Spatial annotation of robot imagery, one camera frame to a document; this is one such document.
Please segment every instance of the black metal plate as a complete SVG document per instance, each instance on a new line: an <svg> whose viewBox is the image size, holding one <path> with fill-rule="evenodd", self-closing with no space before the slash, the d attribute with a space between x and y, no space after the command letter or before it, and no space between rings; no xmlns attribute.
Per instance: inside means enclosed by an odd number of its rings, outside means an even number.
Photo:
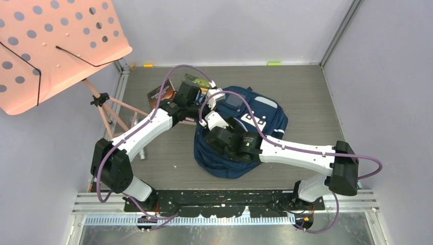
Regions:
<svg viewBox="0 0 433 245"><path fill-rule="evenodd" d="M163 216L178 213L180 217L240 216L249 207L251 217L281 217L288 211L302 211L290 206L290 190L156 190L159 211ZM314 202L316 210L324 210L322 198ZM139 212L132 203L125 203L125 212Z"/></svg>

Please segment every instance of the blue backpack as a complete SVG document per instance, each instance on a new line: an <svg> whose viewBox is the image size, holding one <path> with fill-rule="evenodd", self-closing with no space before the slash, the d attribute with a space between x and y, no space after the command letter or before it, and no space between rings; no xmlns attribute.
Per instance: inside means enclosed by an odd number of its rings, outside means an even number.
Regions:
<svg viewBox="0 0 433 245"><path fill-rule="evenodd" d="M256 121L265 135L271 135L279 139L283 137L288 118L284 114L282 107L275 100L253 92L251 87L244 89L230 86L223 90L233 91L244 97L254 111ZM216 107L216 111L222 118L227 119L232 116L244 130L257 132L247 107L239 97L226 94L226 99L218 102ZM236 179L260 165L260 162L237 162L230 160L230 157L227 155L219 155L206 143L205 137L208 133L208 128L197 124L196 135L194 137L194 158L200 166L212 175Z"/></svg>

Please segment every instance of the round hole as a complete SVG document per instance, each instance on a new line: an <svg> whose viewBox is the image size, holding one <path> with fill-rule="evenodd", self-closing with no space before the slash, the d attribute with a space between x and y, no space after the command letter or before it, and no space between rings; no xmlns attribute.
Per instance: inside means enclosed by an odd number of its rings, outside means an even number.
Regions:
<svg viewBox="0 0 433 245"><path fill-rule="evenodd" d="M19 20L19 21L24 20L24 14L21 13L21 12L15 12L14 13L14 17L15 17L16 20Z"/></svg>
<svg viewBox="0 0 433 245"><path fill-rule="evenodd" d="M67 26L69 24L69 21L67 20L67 18L61 18L60 23L62 23L62 25L64 26Z"/></svg>
<svg viewBox="0 0 433 245"><path fill-rule="evenodd" d="M15 82L16 83L19 83L19 84L21 84L21 83L24 83L26 80L23 78L23 77L21 77L21 76L19 76L19 77L15 77Z"/></svg>
<svg viewBox="0 0 433 245"><path fill-rule="evenodd" d="M36 32L33 30L29 30L27 31L27 36L30 38L35 38L36 37Z"/></svg>
<svg viewBox="0 0 433 245"><path fill-rule="evenodd" d="M40 6L38 6L38 5L36 5L36 6L33 7L33 12L35 14L42 14L42 8Z"/></svg>
<svg viewBox="0 0 433 245"><path fill-rule="evenodd" d="M59 2L58 1L51 1L51 7L53 7L53 9L58 9L59 8Z"/></svg>
<svg viewBox="0 0 433 245"><path fill-rule="evenodd" d="M16 37L10 37L8 38L8 43L13 46L18 45L18 39L16 39Z"/></svg>
<svg viewBox="0 0 433 245"><path fill-rule="evenodd" d="M9 61L5 61L5 62L2 63L2 67L3 67L4 69L6 69L6 70L9 70L9 69L12 69L13 65L12 65L11 62L9 62Z"/></svg>
<svg viewBox="0 0 433 245"><path fill-rule="evenodd" d="M51 24L45 24L45 30L47 32L52 32L53 31L53 26Z"/></svg>
<svg viewBox="0 0 433 245"><path fill-rule="evenodd" d="M75 13L75 18L77 18L77 20L81 20L83 18L83 14L80 12Z"/></svg>
<svg viewBox="0 0 433 245"><path fill-rule="evenodd" d="M22 54L22 55L21 55L21 58L23 58L25 61L30 61L30 59L31 59L32 57L30 57L29 54Z"/></svg>

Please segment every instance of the gray floor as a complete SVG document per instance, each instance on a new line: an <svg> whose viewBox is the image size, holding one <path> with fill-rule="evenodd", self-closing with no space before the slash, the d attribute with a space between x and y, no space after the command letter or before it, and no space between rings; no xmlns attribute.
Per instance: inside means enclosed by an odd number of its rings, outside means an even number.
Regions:
<svg viewBox="0 0 433 245"><path fill-rule="evenodd" d="M147 94L159 86L170 68L138 68L129 75L123 102L150 112ZM275 99L289 122L284 140L334 145L342 140L341 129L319 66L228 66L202 67L219 87L236 85ZM187 68L170 79L177 88ZM132 111L122 108L120 117L129 121ZM249 189L293 188L296 181L315 172L278 163L264 163L236 180L221 179L202 169L193 156L195 126L178 124L147 147L147 160L132 162L134 174L157 189Z"/></svg>

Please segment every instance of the metal frame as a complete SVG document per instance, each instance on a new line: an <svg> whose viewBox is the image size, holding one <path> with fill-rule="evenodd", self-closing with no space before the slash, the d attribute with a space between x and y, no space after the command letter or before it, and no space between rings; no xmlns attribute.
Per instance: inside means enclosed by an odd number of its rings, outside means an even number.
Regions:
<svg viewBox="0 0 433 245"><path fill-rule="evenodd" d="M112 194L110 199L106 203L100 203L96 193L78 193L75 205L72 211L72 220L70 229L68 229L67 245L78 245L83 232L84 226L88 223L98 222L98 225L135 225L135 219L141 217L141 212L128 212L125 213L123 208L125 200L122 199L123 194ZM389 240L387 239L386 233L384 232L383 222L381 221L381 213L374 197L374 193L371 190L358 190L358 195L353 197L346 197L337 195L339 198L340 212L341 213L364 213L369 224L371 234L373 236L375 244L388 245ZM325 202L325 210L317 210L315 213L328 213L335 212L336 203L333 195L323 196ZM293 222L293 218L288 216L287 219L277 218L248 218L249 210L245 209L243 212L245 217L241 216L236 218L213 218L204 219L202 217L197 218L175 218L172 221L172 225L276 225L276 224L287 224L290 225ZM130 218L130 221L121 221L122 218Z"/></svg>
<svg viewBox="0 0 433 245"><path fill-rule="evenodd" d="M331 43L329 44L328 49L326 50L325 55L323 56L322 61L320 62L320 67L324 67L326 65L326 62L328 61L329 57L331 56L332 52L334 51L336 45L340 41L342 35L346 31L347 27L349 26L351 20L353 19L356 11L358 10L359 6L364 0L353 0L352 4L349 7L349 10L347 10L346 15L343 18L342 23L340 24L340 27L338 28L337 32L335 33Z"/></svg>

